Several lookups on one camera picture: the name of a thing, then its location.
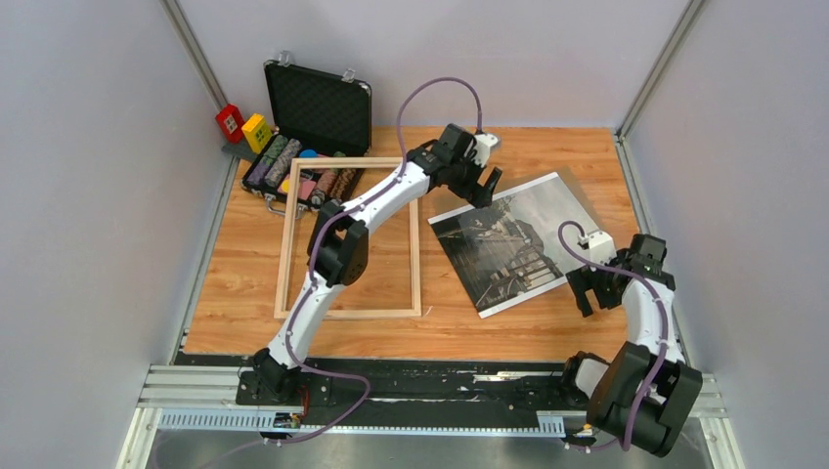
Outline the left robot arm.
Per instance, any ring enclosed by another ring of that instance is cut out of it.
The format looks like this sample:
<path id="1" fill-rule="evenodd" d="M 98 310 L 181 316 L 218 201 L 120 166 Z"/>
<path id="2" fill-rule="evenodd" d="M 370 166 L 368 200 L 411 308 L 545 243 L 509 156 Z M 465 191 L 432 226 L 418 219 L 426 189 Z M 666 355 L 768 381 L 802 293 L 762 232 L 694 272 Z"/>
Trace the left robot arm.
<path id="1" fill-rule="evenodd" d="M 333 301 L 369 264 L 370 236 L 392 215 L 445 186 L 476 208 L 489 206 L 501 170 L 478 181 L 501 140 L 483 130 L 448 125 L 440 138 L 409 150 L 400 164 L 364 194 L 321 208 L 309 242 L 308 271 L 281 329 L 256 352 L 253 371 L 262 391 L 277 404 L 299 391 L 299 370 Z"/>

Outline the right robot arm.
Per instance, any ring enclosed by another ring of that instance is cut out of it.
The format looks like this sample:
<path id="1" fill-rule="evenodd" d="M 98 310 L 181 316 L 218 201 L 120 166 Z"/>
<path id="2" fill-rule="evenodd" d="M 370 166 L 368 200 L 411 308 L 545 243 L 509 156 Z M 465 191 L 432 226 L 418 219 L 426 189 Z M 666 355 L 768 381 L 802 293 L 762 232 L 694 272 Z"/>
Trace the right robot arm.
<path id="1" fill-rule="evenodd" d="M 635 234 L 629 247 L 617 249 L 604 231 L 579 231 L 576 247 L 566 250 L 583 263 L 566 275 L 582 316 L 593 313 L 590 292 L 601 309 L 622 306 L 628 339 L 612 361 L 586 352 L 569 358 L 557 383 L 559 397 L 570 407 L 585 407 L 588 425 L 623 448 L 664 457 L 703 384 L 676 339 L 676 281 L 663 268 L 666 242 Z"/>

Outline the black and white photo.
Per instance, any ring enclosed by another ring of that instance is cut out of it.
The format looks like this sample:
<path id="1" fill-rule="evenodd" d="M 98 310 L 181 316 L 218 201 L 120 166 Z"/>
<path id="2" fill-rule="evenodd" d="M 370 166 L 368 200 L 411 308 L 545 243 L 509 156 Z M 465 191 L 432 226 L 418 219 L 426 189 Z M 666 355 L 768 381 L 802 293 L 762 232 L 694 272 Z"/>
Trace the black and white photo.
<path id="1" fill-rule="evenodd" d="M 558 172 L 497 192 L 485 208 L 465 205 L 428 219 L 472 306 L 491 317 L 567 282 L 583 263 L 562 247 L 558 227 L 601 228 Z"/>

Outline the light wooden picture frame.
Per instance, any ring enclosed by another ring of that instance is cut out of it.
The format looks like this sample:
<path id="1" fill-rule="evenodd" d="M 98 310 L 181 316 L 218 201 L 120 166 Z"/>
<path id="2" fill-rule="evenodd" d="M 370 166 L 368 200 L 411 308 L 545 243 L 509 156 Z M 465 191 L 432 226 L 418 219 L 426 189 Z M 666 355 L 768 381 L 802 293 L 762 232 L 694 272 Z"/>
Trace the light wooden picture frame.
<path id="1" fill-rule="evenodd" d="M 303 169 L 373 169 L 391 168 L 394 169 L 401 164 L 401 160 L 395 157 L 329 157 L 329 158 L 294 158 L 291 160 L 289 169 L 289 187 L 287 188 L 285 209 L 289 213 L 284 221 L 281 254 L 279 258 L 279 272 L 277 291 L 274 307 L 274 318 L 286 320 L 290 309 L 287 306 L 287 294 L 290 281 L 290 269 L 292 266 L 292 246 L 294 235 L 293 216 L 298 210 L 298 190 L 300 187 L 299 176 Z M 419 221 L 417 218 L 418 200 L 414 199 L 409 203 L 409 245 L 410 245 L 410 280 L 411 280 L 411 306 L 408 309 L 383 309 L 383 310 L 341 310 L 331 309 L 327 312 L 329 319 L 336 320 L 383 320 L 395 318 L 419 318 L 422 316 L 421 306 L 421 282 L 419 262 Z M 355 236 L 349 234 L 334 234 L 332 239 L 337 247 L 356 247 L 360 250 L 358 256 L 357 271 L 348 270 L 347 280 L 354 282 L 368 266 L 369 235 L 364 229 L 359 229 Z"/>

